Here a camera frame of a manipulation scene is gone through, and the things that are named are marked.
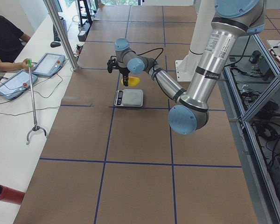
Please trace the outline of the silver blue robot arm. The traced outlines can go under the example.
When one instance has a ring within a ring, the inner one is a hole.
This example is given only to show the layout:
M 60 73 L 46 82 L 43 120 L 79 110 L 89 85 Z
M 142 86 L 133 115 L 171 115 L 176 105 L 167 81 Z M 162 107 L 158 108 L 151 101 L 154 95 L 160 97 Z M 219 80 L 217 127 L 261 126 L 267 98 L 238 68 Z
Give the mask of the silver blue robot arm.
M 241 36 L 260 33 L 265 24 L 265 0 L 216 0 L 211 20 L 212 32 L 187 90 L 182 88 L 157 61 L 137 55 L 125 38 L 114 43 L 116 56 L 107 63 L 108 72 L 118 69 L 123 84 L 128 74 L 145 71 L 160 89 L 178 105 L 168 114 L 170 127 L 178 134 L 191 134 L 205 126 L 209 119 L 208 99 L 227 58 Z

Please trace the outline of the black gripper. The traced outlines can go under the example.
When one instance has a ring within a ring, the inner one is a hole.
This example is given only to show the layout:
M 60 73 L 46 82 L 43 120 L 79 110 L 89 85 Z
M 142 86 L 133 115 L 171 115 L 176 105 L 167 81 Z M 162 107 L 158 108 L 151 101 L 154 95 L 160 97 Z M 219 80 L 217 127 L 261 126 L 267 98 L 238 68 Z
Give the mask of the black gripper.
M 129 69 L 127 67 L 125 67 L 125 68 L 119 67 L 119 72 L 123 76 L 123 79 L 122 79 L 123 85 L 124 86 L 129 85 L 128 84 L 128 80 L 129 80 L 128 74 L 130 73 Z

